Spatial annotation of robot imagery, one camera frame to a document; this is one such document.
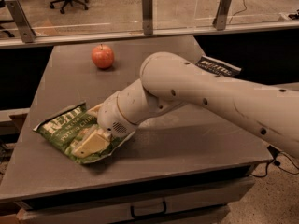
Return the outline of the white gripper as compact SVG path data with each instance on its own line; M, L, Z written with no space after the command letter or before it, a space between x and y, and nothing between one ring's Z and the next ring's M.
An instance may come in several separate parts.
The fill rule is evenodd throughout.
M87 111L87 114L97 117L97 123L114 137L126 137L134 133L137 126L130 123L120 112L118 107L119 92L115 92L102 104L98 104ZM78 144L72 154L78 158L86 158L93 153L107 148L111 142L109 133L91 134L86 140Z

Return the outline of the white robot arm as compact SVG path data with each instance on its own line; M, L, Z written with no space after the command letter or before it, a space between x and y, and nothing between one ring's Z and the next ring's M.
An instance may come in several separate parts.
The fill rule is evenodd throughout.
M72 154L85 158L143 121L194 104L299 157L299 92L216 75L169 52L150 55L139 79L98 106L97 124Z

